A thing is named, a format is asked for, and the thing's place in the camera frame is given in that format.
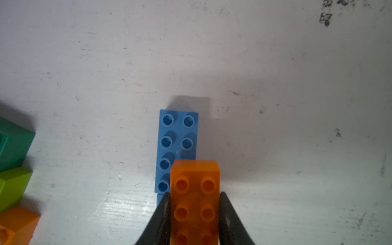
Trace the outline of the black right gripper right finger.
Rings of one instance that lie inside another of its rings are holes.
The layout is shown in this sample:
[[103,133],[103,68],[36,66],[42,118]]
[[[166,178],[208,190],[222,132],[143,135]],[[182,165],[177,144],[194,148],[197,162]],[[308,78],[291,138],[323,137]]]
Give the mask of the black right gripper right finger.
[[218,231],[220,245],[255,245],[225,192],[219,197]]

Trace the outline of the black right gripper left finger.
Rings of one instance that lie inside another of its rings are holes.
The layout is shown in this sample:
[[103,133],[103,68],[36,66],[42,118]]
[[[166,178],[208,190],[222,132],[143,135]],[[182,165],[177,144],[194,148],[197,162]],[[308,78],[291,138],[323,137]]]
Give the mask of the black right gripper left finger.
[[170,224],[170,193],[165,193],[136,245],[169,245]]

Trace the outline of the blue lego brick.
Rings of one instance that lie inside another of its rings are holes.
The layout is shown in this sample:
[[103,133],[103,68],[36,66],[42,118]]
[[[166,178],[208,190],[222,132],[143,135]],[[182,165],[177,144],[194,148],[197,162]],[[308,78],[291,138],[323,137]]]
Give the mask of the blue lego brick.
[[198,127],[197,112],[160,110],[155,173],[157,205],[170,192],[170,170],[175,160],[196,159]]

